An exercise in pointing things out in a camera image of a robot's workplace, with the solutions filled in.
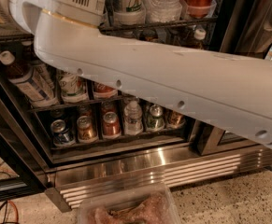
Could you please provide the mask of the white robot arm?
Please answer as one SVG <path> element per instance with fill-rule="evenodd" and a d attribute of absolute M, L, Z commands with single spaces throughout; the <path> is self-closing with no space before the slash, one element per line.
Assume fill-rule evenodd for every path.
<path fill-rule="evenodd" d="M 272 149 L 272 62 L 103 35 L 105 0 L 0 0 L 36 55 Z"/>

